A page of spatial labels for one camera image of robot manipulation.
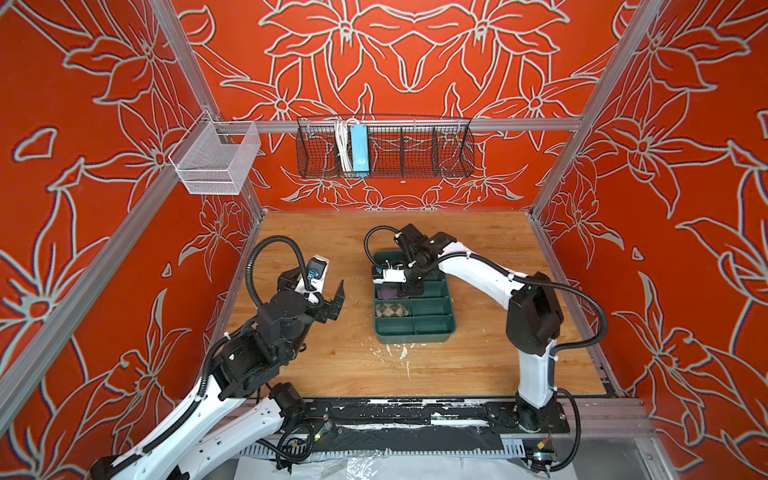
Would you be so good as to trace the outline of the beige brown argyle sock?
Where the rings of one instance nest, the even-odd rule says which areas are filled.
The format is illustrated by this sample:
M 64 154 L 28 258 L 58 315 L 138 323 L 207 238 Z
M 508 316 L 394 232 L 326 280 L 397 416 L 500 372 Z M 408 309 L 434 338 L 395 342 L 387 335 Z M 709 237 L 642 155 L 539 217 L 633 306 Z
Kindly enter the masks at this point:
M 379 303 L 375 307 L 376 318 L 403 318 L 409 316 L 409 310 L 402 303 Z

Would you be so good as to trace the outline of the purple sock with yellow cuff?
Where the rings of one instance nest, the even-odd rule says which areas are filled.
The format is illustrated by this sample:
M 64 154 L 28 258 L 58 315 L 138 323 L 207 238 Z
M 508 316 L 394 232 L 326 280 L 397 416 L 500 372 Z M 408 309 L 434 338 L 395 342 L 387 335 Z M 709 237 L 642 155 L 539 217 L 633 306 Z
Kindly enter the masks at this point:
M 394 300 L 401 297 L 400 289 L 397 286 L 381 286 L 376 293 L 379 300 Z

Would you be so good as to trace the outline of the green compartment tray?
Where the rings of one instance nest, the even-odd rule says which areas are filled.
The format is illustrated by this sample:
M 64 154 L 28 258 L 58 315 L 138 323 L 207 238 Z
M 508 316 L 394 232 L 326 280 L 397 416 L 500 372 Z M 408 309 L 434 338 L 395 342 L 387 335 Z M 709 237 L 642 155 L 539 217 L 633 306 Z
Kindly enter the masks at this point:
M 442 343 L 457 330 L 457 321 L 447 276 L 436 271 L 424 279 L 421 296 L 379 300 L 377 290 L 385 284 L 374 284 L 374 331 L 382 344 Z M 376 318 L 375 307 L 379 303 L 402 303 L 410 312 L 409 317 Z

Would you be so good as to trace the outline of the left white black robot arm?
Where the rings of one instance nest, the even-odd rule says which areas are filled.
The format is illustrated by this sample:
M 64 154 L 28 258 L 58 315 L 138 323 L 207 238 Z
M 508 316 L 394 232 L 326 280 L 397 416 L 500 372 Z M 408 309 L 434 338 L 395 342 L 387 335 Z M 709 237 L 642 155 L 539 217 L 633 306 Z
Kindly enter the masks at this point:
M 254 266 L 277 243 L 291 248 L 298 265 L 279 276 L 275 295 L 264 301 Z M 318 256 L 305 259 L 289 237 L 260 241 L 245 273 L 255 316 L 208 347 L 195 386 L 160 424 L 126 453 L 97 460 L 88 478 L 202 479 L 248 445 L 266 443 L 277 432 L 311 430 L 295 387 L 275 379 L 303 351 L 314 324 L 340 316 L 344 289 L 331 300 L 322 294 L 328 264 Z

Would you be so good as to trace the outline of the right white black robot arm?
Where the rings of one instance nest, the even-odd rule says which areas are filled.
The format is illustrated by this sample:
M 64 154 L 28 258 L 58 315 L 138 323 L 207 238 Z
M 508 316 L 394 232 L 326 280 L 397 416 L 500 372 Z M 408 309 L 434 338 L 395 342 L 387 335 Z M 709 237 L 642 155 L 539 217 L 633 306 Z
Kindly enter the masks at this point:
M 516 426 L 527 433 L 540 432 L 557 413 L 560 396 L 570 403 L 574 415 L 573 445 L 565 458 L 558 461 L 538 446 L 525 456 L 524 465 L 547 476 L 570 466 L 581 444 L 582 422 L 574 395 L 555 385 L 555 367 L 560 352 L 586 349 L 606 337 L 609 323 L 597 300 L 541 272 L 526 275 L 506 268 L 445 232 L 428 237 L 412 224 L 400 229 L 375 226 L 366 233 L 363 248 L 372 264 L 373 283 L 401 296 L 420 293 L 426 277 L 440 271 L 471 285 L 504 308 L 506 336 L 519 358 L 513 411 Z M 590 337 L 558 342 L 564 321 L 558 291 L 580 297 L 594 309 L 597 331 Z

